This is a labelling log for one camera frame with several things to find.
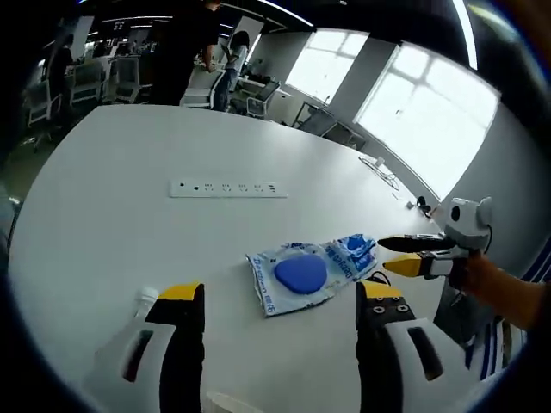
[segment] office floor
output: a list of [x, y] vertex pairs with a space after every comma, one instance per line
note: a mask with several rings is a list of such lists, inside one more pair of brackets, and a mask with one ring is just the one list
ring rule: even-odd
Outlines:
[[34, 179], [52, 155], [55, 144], [41, 142], [34, 152], [34, 142], [28, 139], [21, 142], [10, 154], [0, 172], [0, 181], [4, 183], [8, 195], [24, 200], [33, 185]]

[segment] white table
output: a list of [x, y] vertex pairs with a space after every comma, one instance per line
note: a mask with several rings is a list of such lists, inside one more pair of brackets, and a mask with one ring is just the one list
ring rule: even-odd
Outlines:
[[[99, 107], [36, 178], [15, 228], [9, 276], [32, 337], [70, 385], [130, 319], [142, 286], [206, 284], [202, 390], [270, 412], [356, 412], [355, 287], [320, 307], [264, 319], [245, 253], [363, 232], [435, 232], [358, 152], [207, 110]], [[288, 199], [171, 199], [169, 180], [274, 181]], [[379, 249], [381, 262], [396, 254]], [[418, 317], [443, 281], [390, 275]]]

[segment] electrical outlet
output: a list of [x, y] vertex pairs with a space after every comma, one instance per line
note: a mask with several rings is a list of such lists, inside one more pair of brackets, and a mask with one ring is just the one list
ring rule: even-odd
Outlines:
[[170, 181], [171, 198], [287, 198], [276, 182], [183, 178]]

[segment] person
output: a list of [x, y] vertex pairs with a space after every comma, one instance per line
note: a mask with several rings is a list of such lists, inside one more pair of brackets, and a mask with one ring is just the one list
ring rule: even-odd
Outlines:
[[65, 72], [68, 66], [74, 65], [71, 55], [73, 41], [74, 36], [69, 34], [64, 39], [61, 48], [53, 55], [47, 76], [50, 83], [50, 95], [52, 98], [57, 95], [66, 96], [68, 92]]
[[50, 84], [50, 96], [52, 99], [61, 95], [59, 106], [59, 114], [62, 120], [68, 120], [71, 117], [71, 91], [69, 84], [65, 79], [67, 67], [75, 65], [72, 59], [71, 46], [74, 41], [74, 36], [69, 34], [62, 43], [62, 47], [53, 55], [50, 70], [48, 72], [48, 81]]
[[195, 67], [195, 55], [201, 50], [207, 70], [214, 71], [212, 58], [218, 44], [219, 8], [220, 0], [194, 1], [170, 21], [155, 49], [150, 103], [179, 106]]
[[230, 48], [232, 51], [223, 46], [222, 50], [226, 54], [226, 73], [220, 79], [220, 83], [214, 92], [214, 107], [213, 110], [219, 112], [225, 112], [227, 109], [227, 103], [229, 100], [230, 89], [236, 82], [245, 59], [247, 59], [247, 53], [251, 47], [251, 40], [249, 34], [245, 31], [237, 32], [232, 37]]
[[97, 46], [96, 48], [94, 49], [94, 52], [92, 53], [92, 57], [93, 58], [100, 58], [101, 56], [103, 56], [106, 52], [106, 45], [105, 45], [105, 41], [104, 40], [100, 40], [98, 43], [97, 43]]
[[547, 372], [551, 344], [551, 285], [519, 280], [497, 268], [480, 252], [467, 259], [461, 288], [487, 304], [501, 317], [528, 331], [528, 341], [520, 355], [499, 376], [493, 377], [450, 412], [511, 411], [517, 403], [533, 411], [545, 396], [546, 380], [537, 383], [539, 372]]

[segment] white wall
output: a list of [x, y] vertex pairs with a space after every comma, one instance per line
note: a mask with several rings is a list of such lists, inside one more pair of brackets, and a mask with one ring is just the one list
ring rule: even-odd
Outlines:
[[259, 22], [258, 20], [251, 19], [250, 17], [244, 15], [243, 17], [241, 17], [241, 20], [239, 21], [237, 27], [235, 27], [235, 29], [233, 30], [233, 33], [235, 34], [241, 31], [247, 32], [251, 40], [252, 47], [263, 27], [263, 22]]
[[[254, 59], [264, 59], [262, 73], [285, 82], [309, 34], [288, 33], [263, 36]], [[416, 175], [384, 145], [352, 123], [375, 86], [394, 44], [368, 39], [347, 77], [335, 94], [329, 110], [344, 124], [360, 133], [368, 143], [365, 153], [384, 157], [388, 168], [416, 196], [423, 195], [436, 206], [434, 196]], [[293, 88], [299, 98], [315, 102]], [[521, 275], [551, 235], [551, 165], [517, 118], [500, 104], [483, 145], [443, 201], [435, 220], [443, 227], [445, 211], [454, 197], [494, 201], [494, 236], [488, 255], [501, 268]]]
[[[449, 196], [493, 198], [493, 241], [488, 256], [522, 275], [551, 235], [551, 162], [503, 104], [484, 143]], [[436, 220], [443, 224], [443, 216]]]
[[88, 33], [94, 21], [93, 15], [83, 15], [78, 18], [77, 24], [72, 29], [71, 33], [75, 37], [71, 46], [71, 56], [73, 60], [84, 56], [84, 45], [88, 38]]
[[262, 59], [260, 72], [285, 83], [310, 33], [265, 34], [260, 38], [251, 60]]

